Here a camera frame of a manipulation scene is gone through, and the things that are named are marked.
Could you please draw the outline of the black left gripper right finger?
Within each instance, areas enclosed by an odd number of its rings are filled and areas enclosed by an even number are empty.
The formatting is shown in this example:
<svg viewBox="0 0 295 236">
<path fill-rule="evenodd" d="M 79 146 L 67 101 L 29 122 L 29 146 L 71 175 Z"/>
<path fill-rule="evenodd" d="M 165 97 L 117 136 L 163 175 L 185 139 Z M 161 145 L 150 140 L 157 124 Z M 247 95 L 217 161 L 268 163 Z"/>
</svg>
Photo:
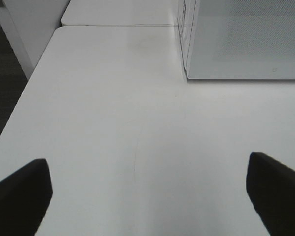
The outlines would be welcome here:
<svg viewBox="0 0 295 236">
<path fill-rule="evenodd" d="M 246 191 L 271 236 L 295 236 L 295 171 L 262 153 L 250 154 Z"/>
</svg>

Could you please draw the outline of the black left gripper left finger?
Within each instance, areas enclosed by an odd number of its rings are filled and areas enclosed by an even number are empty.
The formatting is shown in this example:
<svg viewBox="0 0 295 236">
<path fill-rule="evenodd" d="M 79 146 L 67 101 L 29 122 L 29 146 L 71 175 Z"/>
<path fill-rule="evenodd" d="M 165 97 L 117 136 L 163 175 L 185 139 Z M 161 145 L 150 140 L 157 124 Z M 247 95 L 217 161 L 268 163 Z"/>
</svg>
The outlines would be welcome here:
<svg viewBox="0 0 295 236">
<path fill-rule="evenodd" d="M 46 159 L 35 159 L 0 181 L 0 236 L 35 235 L 51 198 Z"/>
</svg>

